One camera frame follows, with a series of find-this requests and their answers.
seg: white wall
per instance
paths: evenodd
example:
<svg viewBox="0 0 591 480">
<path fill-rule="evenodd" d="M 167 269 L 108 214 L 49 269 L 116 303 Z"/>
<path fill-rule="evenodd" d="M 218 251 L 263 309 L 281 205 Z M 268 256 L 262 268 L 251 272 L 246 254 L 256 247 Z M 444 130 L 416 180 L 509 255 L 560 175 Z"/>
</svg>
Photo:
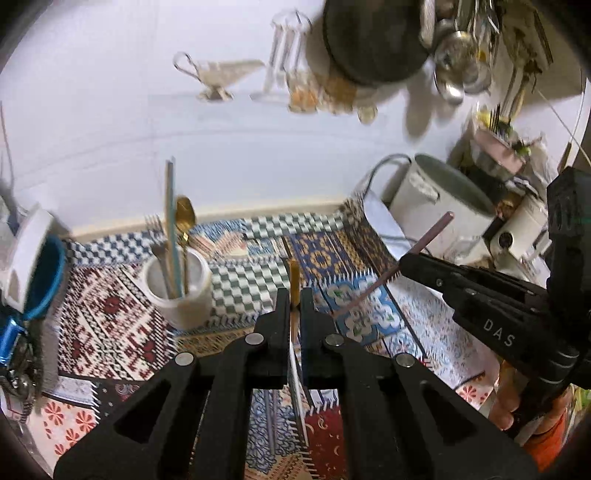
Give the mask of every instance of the white wall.
<svg viewBox="0 0 591 480">
<path fill-rule="evenodd" d="M 235 100 L 220 105 L 197 100 L 203 87 L 174 69 L 179 50 L 194 60 L 267 61 L 271 17 L 292 7 L 314 18 L 322 2 L 56 1 L 0 74 L 17 201 L 41 202 L 76 231 L 161 212 L 171 155 L 177 190 L 198 210 L 341 199 L 388 153 L 447 158 L 477 99 L 444 104 L 429 62 L 394 88 L 369 127 L 356 115 L 298 116 L 252 102 L 264 70 L 232 86 Z M 557 102 L 574 125 L 580 96 Z M 532 122 L 552 118 L 542 110 Z M 558 157 L 563 137 L 549 142 Z"/>
</svg>

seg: cast iron pan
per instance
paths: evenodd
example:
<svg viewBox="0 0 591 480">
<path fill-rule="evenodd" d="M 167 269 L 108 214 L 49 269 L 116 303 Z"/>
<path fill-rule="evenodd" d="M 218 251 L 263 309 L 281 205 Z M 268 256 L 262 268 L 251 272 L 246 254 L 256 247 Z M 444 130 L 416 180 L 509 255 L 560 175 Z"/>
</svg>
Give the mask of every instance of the cast iron pan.
<svg viewBox="0 0 591 480">
<path fill-rule="evenodd" d="M 419 0 L 326 0 L 324 44 L 351 81 L 380 86 L 409 78 L 427 60 Z"/>
</svg>

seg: white appliance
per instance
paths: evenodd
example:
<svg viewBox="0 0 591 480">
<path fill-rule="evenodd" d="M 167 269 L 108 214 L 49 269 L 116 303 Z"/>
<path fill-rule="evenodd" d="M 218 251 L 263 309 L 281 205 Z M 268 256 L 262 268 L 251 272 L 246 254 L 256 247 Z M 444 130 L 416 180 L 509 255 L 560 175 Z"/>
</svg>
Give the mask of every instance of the white appliance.
<svg viewBox="0 0 591 480">
<path fill-rule="evenodd" d="M 441 216 L 455 218 L 428 246 L 444 258 L 458 242 L 477 241 L 496 216 L 486 194 L 462 172 L 428 155 L 417 155 L 390 204 L 404 235 L 418 240 Z"/>
<path fill-rule="evenodd" d="M 544 202 L 533 195 L 526 195 L 515 213 L 491 240 L 491 254 L 497 257 L 507 250 L 520 260 L 532 247 L 548 222 L 548 210 Z"/>
</svg>

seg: red patterned rug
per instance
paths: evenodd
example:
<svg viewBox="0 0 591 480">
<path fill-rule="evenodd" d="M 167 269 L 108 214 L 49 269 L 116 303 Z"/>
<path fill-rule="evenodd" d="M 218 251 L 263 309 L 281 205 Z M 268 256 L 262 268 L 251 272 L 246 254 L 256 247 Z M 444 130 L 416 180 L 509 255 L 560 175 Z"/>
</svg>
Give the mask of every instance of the red patterned rug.
<svg viewBox="0 0 591 480">
<path fill-rule="evenodd" d="M 347 457 L 340 407 L 327 408 L 306 415 L 308 469 L 319 480 L 347 478 Z"/>
<path fill-rule="evenodd" d="M 165 320 L 131 280 L 138 268 L 72 268 L 59 312 L 61 374 L 147 380 L 172 357 Z"/>
</svg>

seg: metal screw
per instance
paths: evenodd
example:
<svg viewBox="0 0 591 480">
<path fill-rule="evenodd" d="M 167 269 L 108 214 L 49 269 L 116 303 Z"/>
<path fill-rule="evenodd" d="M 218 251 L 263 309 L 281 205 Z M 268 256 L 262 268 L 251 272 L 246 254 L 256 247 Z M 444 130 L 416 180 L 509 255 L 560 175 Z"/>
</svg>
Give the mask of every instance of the metal screw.
<svg viewBox="0 0 591 480">
<path fill-rule="evenodd" d="M 414 357 L 410 353 L 399 353 L 396 355 L 396 363 L 404 368 L 414 365 Z"/>
<path fill-rule="evenodd" d="M 261 343 L 263 343 L 263 340 L 265 340 L 265 337 L 263 337 L 260 333 L 254 332 L 246 335 L 244 340 L 249 345 L 260 345 Z"/>
<path fill-rule="evenodd" d="M 195 357 L 190 352 L 181 352 L 176 357 L 174 357 L 174 362 L 181 367 L 191 365 L 193 360 L 195 360 Z"/>
<path fill-rule="evenodd" d="M 331 333 L 330 335 L 326 336 L 324 341 L 330 346 L 341 346 L 345 342 L 345 339 L 338 333 Z"/>
</svg>

